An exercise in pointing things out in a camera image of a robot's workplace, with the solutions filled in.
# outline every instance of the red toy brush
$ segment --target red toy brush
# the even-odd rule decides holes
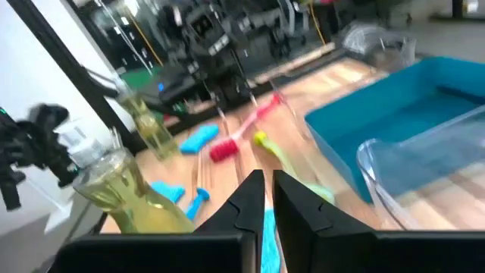
[[[239,151],[236,141],[244,134],[244,132],[258,119],[263,118],[274,106],[281,103],[281,98],[278,94],[274,94],[272,100],[256,109],[241,125],[241,127],[228,138],[223,139],[211,147],[209,155],[213,162],[222,161]]]

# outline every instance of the blue plastic bin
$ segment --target blue plastic bin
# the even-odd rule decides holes
[[[357,166],[361,143],[402,142],[483,104],[485,64],[428,58],[310,112],[305,120],[320,151],[371,202]]]

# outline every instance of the blue cloth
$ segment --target blue cloth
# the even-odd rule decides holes
[[[264,212],[263,246],[261,254],[261,273],[279,273],[281,266],[280,251],[276,244],[276,221],[273,209]]]

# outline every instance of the glass bottle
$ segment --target glass bottle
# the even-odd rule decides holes
[[[107,212],[121,233],[187,233],[194,230],[185,213],[156,193],[143,179],[134,157],[117,149],[91,164],[74,189]]]
[[[117,80],[120,95],[117,101],[135,121],[139,135],[158,160],[178,152],[178,145],[167,128],[150,112],[142,97],[134,93],[121,79]]]

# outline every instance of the blue plastic toy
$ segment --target blue plastic toy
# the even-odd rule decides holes
[[[163,181],[156,181],[150,184],[157,193],[165,196],[173,203],[178,203],[185,194],[185,189],[180,186],[169,186]]]
[[[216,124],[202,125],[180,145],[180,151],[183,154],[196,154],[205,144],[214,139],[218,133],[219,126]]]
[[[202,188],[197,188],[197,193],[198,193],[198,196],[192,201],[192,203],[189,206],[189,209],[187,209],[187,212],[186,212],[187,218],[190,221],[193,221],[194,218],[196,217],[197,211],[202,205],[202,202],[209,200],[209,193],[207,192],[207,190],[204,190]]]

